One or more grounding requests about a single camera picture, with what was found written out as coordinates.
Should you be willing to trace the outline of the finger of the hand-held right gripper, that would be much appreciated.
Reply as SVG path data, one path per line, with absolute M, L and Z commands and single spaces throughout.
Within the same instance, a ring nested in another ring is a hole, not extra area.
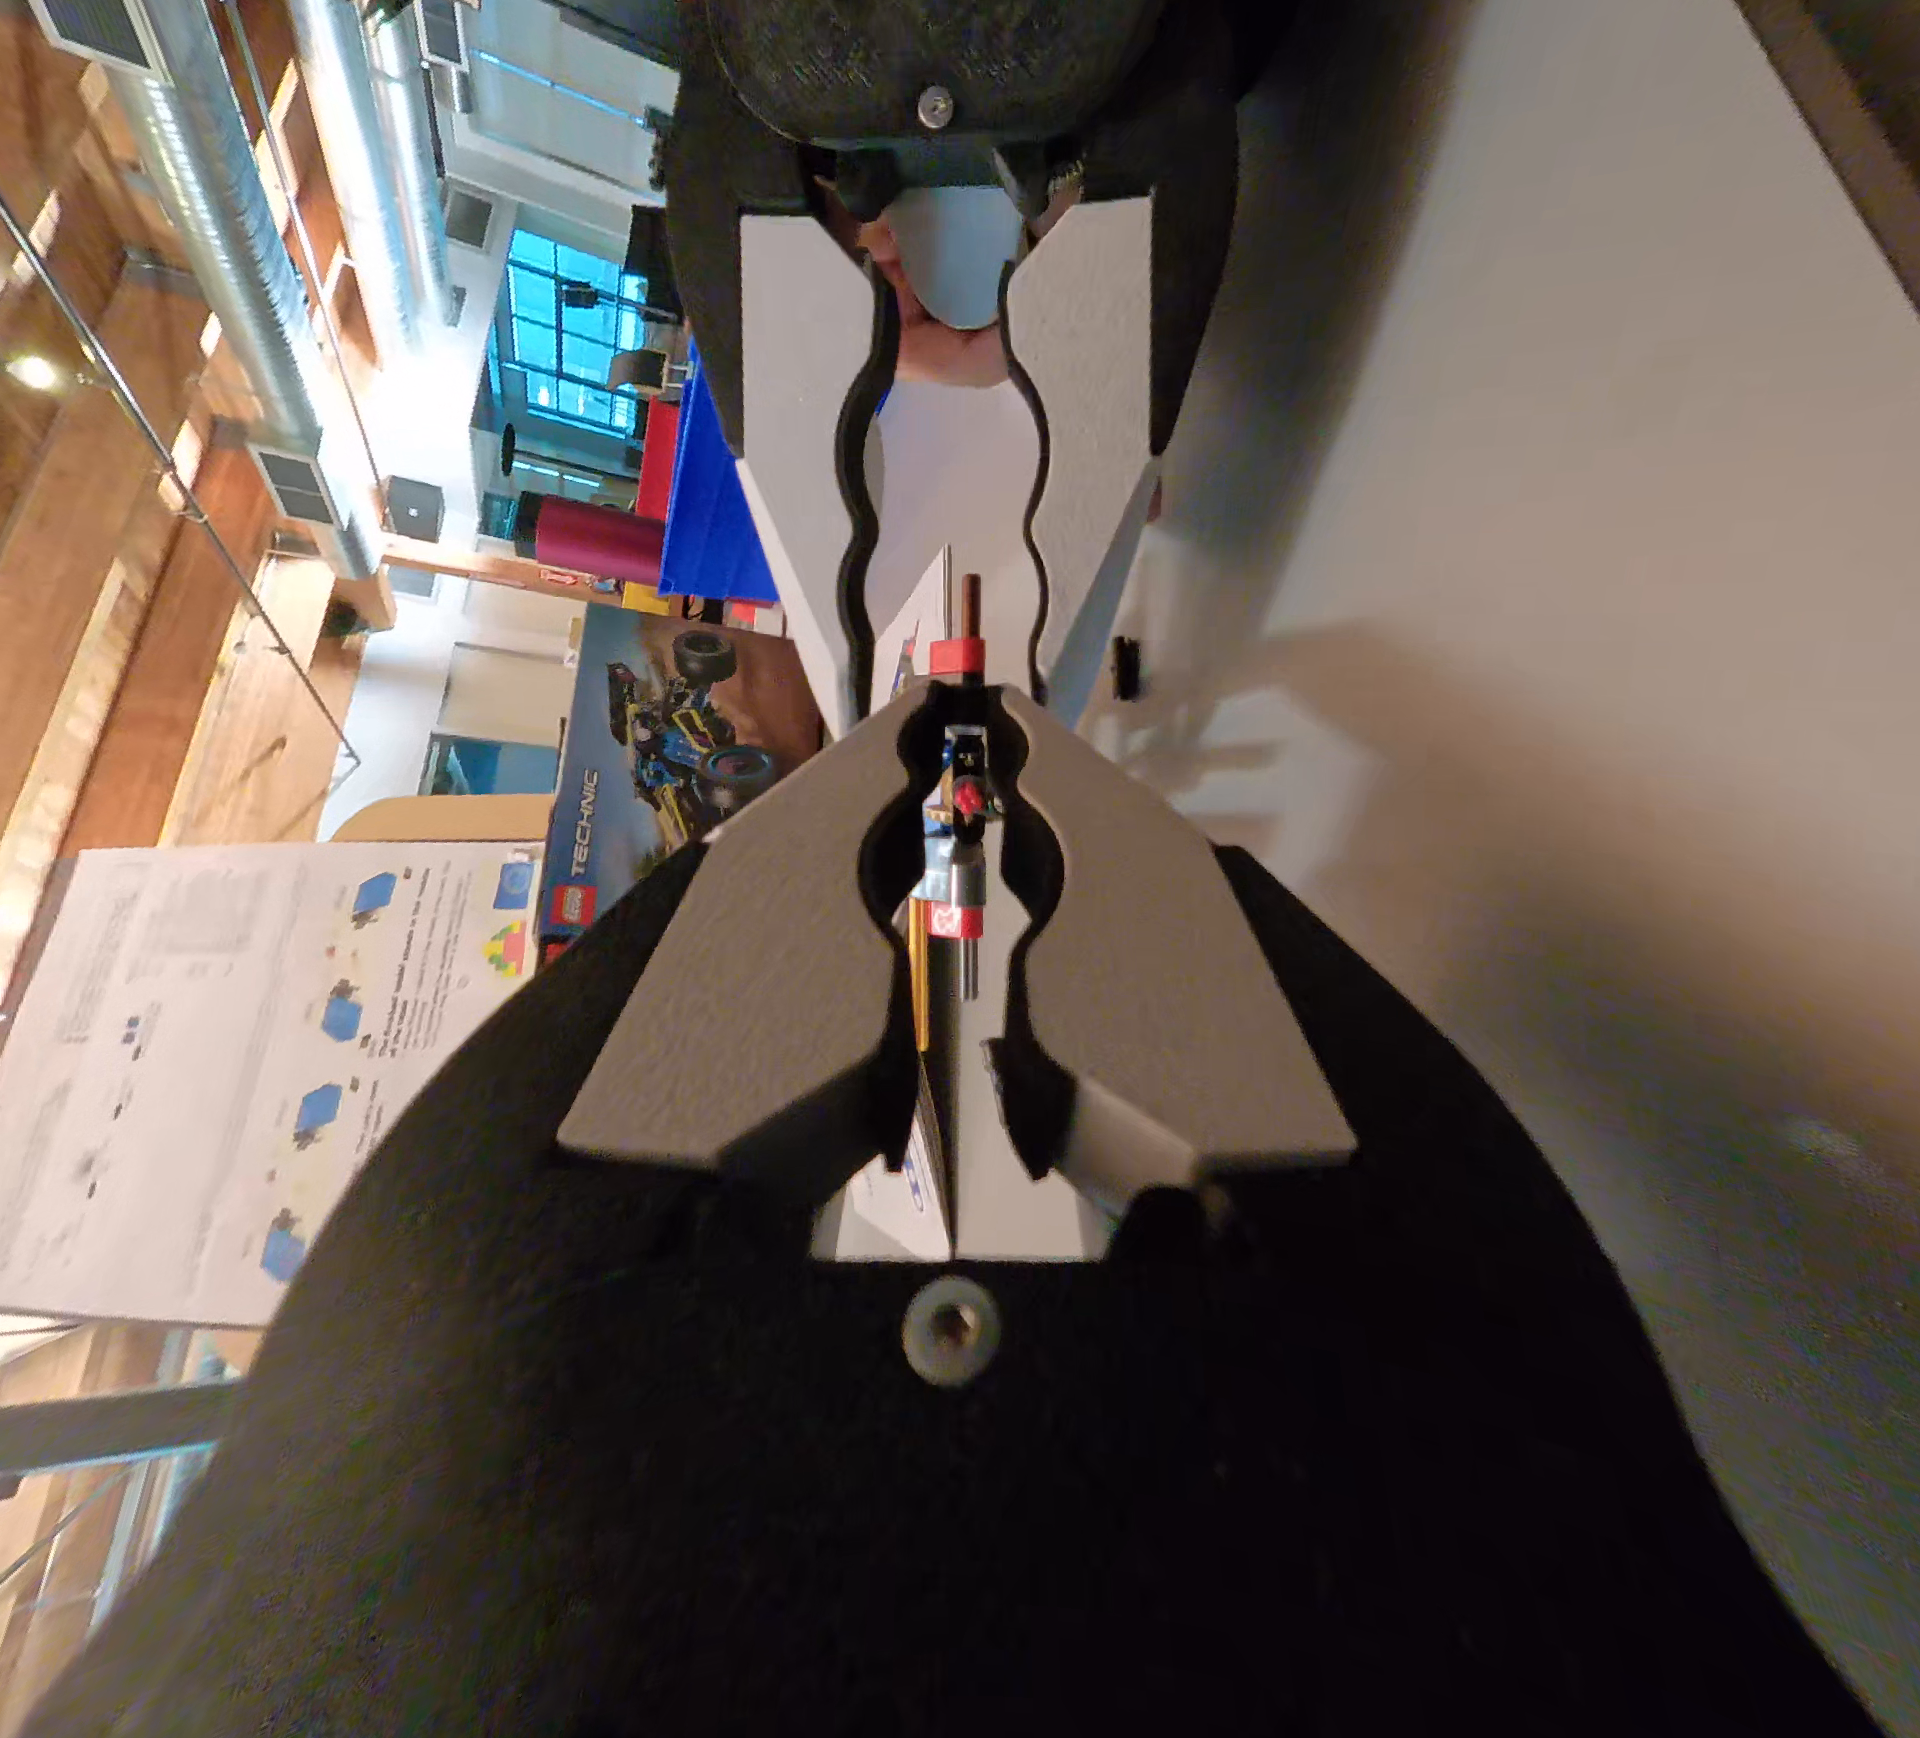
M 1041 427 L 1028 696 L 1080 708 L 1162 482 L 1151 452 L 1151 197 L 1072 204 L 999 285 L 999 339 Z
M 812 214 L 742 214 L 735 481 L 828 740 L 872 706 L 868 439 L 895 377 L 895 293 Z

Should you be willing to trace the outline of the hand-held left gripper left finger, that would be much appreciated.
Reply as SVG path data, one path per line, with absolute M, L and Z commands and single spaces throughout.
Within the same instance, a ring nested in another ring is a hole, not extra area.
M 563 1150 L 827 1206 L 903 1167 L 916 1026 L 895 907 L 926 877 L 940 688 L 905 688 L 698 845 Z

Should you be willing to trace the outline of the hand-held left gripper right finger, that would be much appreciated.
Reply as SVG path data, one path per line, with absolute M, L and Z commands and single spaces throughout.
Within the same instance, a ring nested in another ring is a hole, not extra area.
M 1220 854 L 1019 688 L 992 696 L 999 882 L 1021 907 L 992 1081 L 1028 1175 L 1136 1192 L 1361 1150 Z

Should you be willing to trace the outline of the partly built lego chassis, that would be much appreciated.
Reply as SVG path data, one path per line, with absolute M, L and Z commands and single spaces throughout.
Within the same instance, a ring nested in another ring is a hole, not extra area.
M 980 934 L 984 934 L 984 829 L 999 815 L 984 740 L 984 636 L 980 636 L 980 580 L 959 585 L 959 614 L 946 636 L 926 648 L 926 673 L 967 698 L 964 722 L 940 733 L 940 777 L 926 791 L 926 877 L 905 896 L 905 974 L 916 1002 L 916 1044 L 928 1044 L 934 963 L 951 969 L 951 994 L 980 994 Z

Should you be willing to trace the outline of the open lego instruction booklet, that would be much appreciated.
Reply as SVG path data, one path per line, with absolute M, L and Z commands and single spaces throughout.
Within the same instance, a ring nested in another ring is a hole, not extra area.
M 928 677 L 928 645 L 951 634 L 951 552 L 928 552 L 926 573 L 872 634 L 868 708 Z M 916 1112 L 903 1167 L 868 1162 L 836 1198 L 836 1262 L 946 1262 L 951 1256 L 951 1044 L 959 1044 L 959 963 L 928 934 L 916 894 L 895 907 L 905 945 L 905 994 L 916 1040 Z

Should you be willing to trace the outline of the lego set box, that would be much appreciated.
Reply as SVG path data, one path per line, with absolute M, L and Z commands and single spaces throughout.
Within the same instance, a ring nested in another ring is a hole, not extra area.
M 788 636 L 587 607 L 538 872 L 538 963 L 827 749 Z

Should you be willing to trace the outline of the blue plastic bin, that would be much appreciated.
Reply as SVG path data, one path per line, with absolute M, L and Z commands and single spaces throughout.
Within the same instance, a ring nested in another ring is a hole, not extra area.
M 774 607 L 774 580 L 698 350 L 682 379 L 676 469 L 658 533 L 658 592 Z

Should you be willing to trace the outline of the maroon insulated bottle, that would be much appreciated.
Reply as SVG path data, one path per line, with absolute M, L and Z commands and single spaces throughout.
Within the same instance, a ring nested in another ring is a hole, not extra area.
M 517 496 L 523 562 L 658 591 L 668 521 L 602 499 Z

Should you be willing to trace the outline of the yellow plastic bin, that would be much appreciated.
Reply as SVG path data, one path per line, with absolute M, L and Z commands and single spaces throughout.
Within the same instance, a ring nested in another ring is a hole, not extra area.
M 763 600 L 695 600 L 695 592 L 658 592 L 648 585 L 619 585 L 619 610 L 788 636 L 788 610 Z

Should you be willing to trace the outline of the brown cardboard sheet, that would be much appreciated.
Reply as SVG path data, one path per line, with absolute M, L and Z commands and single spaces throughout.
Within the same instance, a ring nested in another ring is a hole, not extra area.
M 332 840 L 529 840 L 547 845 L 558 791 L 434 791 L 379 796 L 344 815 Z

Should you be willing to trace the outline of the grey steel beam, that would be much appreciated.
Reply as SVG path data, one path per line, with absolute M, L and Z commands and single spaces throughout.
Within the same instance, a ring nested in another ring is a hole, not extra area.
M 43 1471 L 138 1466 L 215 1445 L 240 1414 L 249 1380 L 194 1380 L 143 1392 L 94 1392 L 0 1406 L 0 1476 L 31 1482 Z

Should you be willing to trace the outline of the glass window wall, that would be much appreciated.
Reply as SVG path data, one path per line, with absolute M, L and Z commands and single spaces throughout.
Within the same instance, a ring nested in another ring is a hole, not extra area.
M 648 400 L 687 377 L 687 329 L 648 296 L 643 277 L 517 226 L 492 325 L 499 413 L 637 439 Z

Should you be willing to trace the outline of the large silver air duct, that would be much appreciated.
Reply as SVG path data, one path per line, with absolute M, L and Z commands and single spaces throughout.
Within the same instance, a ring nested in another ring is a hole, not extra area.
M 341 580 L 374 580 L 379 543 L 368 499 L 344 481 L 344 439 L 332 427 L 322 360 L 304 311 L 304 280 L 282 244 L 253 145 L 226 80 L 201 0 L 138 0 L 156 32 L 156 70 L 121 70 L 117 102 L 134 122 L 143 173 L 168 214 L 226 350 L 253 387 L 253 435 L 304 452 L 335 508 Z

